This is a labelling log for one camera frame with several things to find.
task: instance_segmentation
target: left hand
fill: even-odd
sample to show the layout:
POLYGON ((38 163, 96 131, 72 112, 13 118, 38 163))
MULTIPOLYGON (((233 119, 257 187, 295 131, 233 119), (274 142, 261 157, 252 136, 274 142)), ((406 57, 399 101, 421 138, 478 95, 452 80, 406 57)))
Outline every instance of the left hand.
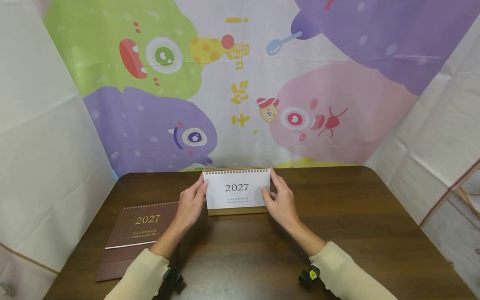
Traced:
POLYGON ((189 188, 180 193, 180 203, 174 223, 183 230, 188 230, 198 220, 205 201, 207 184, 203 173, 189 188))

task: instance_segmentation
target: spiral binding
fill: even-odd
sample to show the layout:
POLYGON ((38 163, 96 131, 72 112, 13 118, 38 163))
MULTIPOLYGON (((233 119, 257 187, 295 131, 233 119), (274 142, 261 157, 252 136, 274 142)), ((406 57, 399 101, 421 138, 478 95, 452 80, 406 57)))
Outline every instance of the spiral binding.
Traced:
POLYGON ((124 207, 123 209, 143 208, 143 207, 151 207, 151 206, 158 206, 158 205, 165 205, 165 204, 174 204, 174 203, 178 203, 178 201, 155 203, 155 204, 145 204, 145 205, 135 205, 135 206, 127 206, 127 207, 124 207))
POLYGON ((205 173, 206 175, 211 175, 211 174, 268 172, 269 169, 270 167, 268 166, 247 167, 247 168, 212 168, 212 169, 204 169, 203 173, 205 173))

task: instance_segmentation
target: right hand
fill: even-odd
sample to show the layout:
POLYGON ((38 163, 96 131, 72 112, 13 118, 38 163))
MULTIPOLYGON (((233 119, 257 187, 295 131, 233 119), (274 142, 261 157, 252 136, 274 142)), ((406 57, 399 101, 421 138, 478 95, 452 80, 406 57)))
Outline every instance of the right hand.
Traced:
POLYGON ((270 176, 276 187, 277 194, 274 192, 268 194, 265 188, 262 189, 262 196, 268 212, 285 229, 298 224, 300 221, 295 209, 295 203, 293 202, 292 190, 283 178, 275 173, 273 168, 270 169, 270 176))
POLYGON ((181 230, 188 230, 197 221, 205 202, 207 184, 203 173, 191 187, 180 193, 179 207, 172 224, 179 225, 181 230))

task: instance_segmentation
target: beige sleeve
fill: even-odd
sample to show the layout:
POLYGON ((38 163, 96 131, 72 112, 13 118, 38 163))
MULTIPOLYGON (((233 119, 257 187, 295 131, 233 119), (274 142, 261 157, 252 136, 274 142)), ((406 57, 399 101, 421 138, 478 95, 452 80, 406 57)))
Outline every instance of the beige sleeve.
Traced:
POLYGON ((144 249, 105 300, 152 300, 158 294, 170 262, 144 249))
POLYGON ((333 242, 311 256, 310 261, 319 268, 325 287, 342 300, 396 300, 333 242))

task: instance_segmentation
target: brown table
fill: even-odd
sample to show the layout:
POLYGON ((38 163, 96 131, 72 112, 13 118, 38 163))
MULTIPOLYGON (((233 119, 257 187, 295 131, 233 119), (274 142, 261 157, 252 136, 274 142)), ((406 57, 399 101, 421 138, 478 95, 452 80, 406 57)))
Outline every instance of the brown table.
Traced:
MULTIPOLYGON (((335 241, 400 300, 476 299, 380 178, 366 167, 280 169, 301 220, 335 241)), ((103 247, 123 206, 177 200, 198 172, 129 174, 105 200, 45 299, 103 299, 95 283, 103 247)), ((180 244, 187 286, 161 299, 335 299, 298 275, 308 258, 268 214, 207 217, 180 244)))

